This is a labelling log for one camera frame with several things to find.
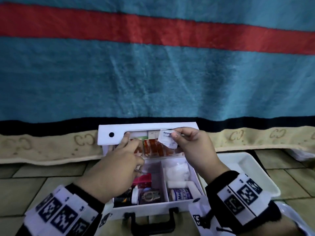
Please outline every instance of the black handle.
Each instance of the black handle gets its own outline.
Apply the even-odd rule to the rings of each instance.
[[[139,225],[136,223],[135,213],[125,213],[124,217],[125,219],[131,217],[131,233],[133,236],[147,236],[173,232],[175,229],[175,219],[173,213],[178,213],[177,207],[169,209],[169,221],[145,225]]]

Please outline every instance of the floor tile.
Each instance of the floor tile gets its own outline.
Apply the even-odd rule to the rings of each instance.
[[[292,199],[310,197],[285,170],[267,170],[267,172],[281,191],[281,196],[277,198]]]
[[[292,199],[286,202],[315,230],[315,198]]]
[[[56,166],[27,164],[22,166],[13,177],[80,176],[83,174],[85,166],[86,162],[68,163]]]
[[[84,171],[84,174],[86,172],[88,172],[96,163],[98,163],[100,160],[91,160],[91,161],[88,161],[88,165],[86,166],[86,169]]]
[[[31,205],[28,207],[27,210],[30,210],[34,206],[36,206],[38,203],[40,203],[47,195],[49,195],[51,192],[53,192],[54,189],[57,188],[59,185],[67,186],[70,183],[74,182],[75,179],[78,177],[52,177],[48,178],[40,191],[37,193],[36,197],[34,198]]]
[[[255,150],[259,160],[266,169],[289,169],[304,167],[281,150]]]
[[[22,166],[22,164],[0,165],[0,178],[9,178]]]
[[[190,235],[190,236],[199,236],[199,231],[197,226],[195,225],[194,220],[191,217],[189,212],[182,212],[178,214],[174,214],[175,219],[175,230],[170,234],[157,234],[158,236],[182,236],[182,235]],[[166,222],[169,220],[169,215],[154,215],[149,216],[149,223],[159,223]]]
[[[286,170],[311,196],[315,197],[315,171],[312,169]]]
[[[24,217],[0,218],[0,235],[15,236],[23,224]]]
[[[121,236],[132,236],[131,229],[130,229],[130,222],[129,220],[107,220],[100,236],[112,236],[112,235],[121,235]],[[147,224],[148,217],[138,217],[136,218],[136,222],[138,224]]]
[[[46,178],[1,179],[0,216],[23,215]]]

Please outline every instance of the red package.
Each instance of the red package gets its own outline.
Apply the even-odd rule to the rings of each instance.
[[[139,189],[151,187],[152,185],[151,173],[147,173],[138,178],[135,178],[134,182],[132,182],[132,186],[136,185],[138,186]]]

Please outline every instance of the white tray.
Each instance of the white tray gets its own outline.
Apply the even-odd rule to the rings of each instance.
[[[246,173],[263,190],[269,191],[271,193],[271,197],[280,196],[280,189],[251,154],[247,152],[219,153],[218,157],[231,170],[235,170],[239,173]],[[207,186],[207,183],[203,178],[199,178],[204,189]]]

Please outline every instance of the alcohol swab packet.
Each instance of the alcohol swab packet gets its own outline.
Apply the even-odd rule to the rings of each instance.
[[[158,136],[158,142],[162,143],[164,146],[170,149],[176,149],[177,143],[171,137],[171,133],[175,132],[174,130],[161,129]]]

